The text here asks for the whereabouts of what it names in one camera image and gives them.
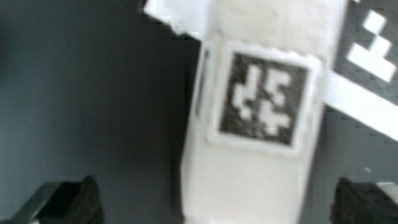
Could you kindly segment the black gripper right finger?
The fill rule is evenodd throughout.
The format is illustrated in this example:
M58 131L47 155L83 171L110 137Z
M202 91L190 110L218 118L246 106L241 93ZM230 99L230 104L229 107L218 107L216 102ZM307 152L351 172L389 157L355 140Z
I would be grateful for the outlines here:
M330 205L332 224L398 224L398 184L339 178Z

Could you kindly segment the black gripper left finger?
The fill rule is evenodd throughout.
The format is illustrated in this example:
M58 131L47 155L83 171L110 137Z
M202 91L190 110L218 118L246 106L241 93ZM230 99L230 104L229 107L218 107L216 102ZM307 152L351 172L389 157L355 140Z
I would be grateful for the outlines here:
M7 224L104 224L99 186L92 176L46 182Z

